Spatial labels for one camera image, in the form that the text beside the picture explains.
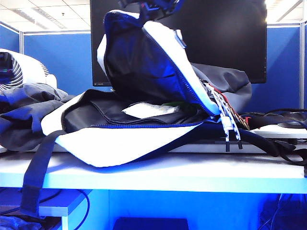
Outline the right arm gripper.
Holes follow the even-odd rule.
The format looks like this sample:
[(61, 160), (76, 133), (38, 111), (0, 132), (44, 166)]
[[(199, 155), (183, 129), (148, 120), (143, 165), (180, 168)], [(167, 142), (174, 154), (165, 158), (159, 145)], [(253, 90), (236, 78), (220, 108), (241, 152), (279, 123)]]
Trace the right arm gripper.
[[(168, 17), (182, 8), (182, 0), (154, 0), (153, 4), (158, 8), (158, 18)], [(140, 3), (140, 19), (150, 21), (154, 18), (154, 12), (147, 2)]]

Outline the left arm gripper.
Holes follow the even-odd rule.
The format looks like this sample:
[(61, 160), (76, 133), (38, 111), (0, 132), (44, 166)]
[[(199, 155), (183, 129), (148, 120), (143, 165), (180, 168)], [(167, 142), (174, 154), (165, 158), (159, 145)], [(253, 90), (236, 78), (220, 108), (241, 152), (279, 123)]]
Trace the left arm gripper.
[(9, 83), (13, 78), (11, 54), (0, 55), (0, 82)]

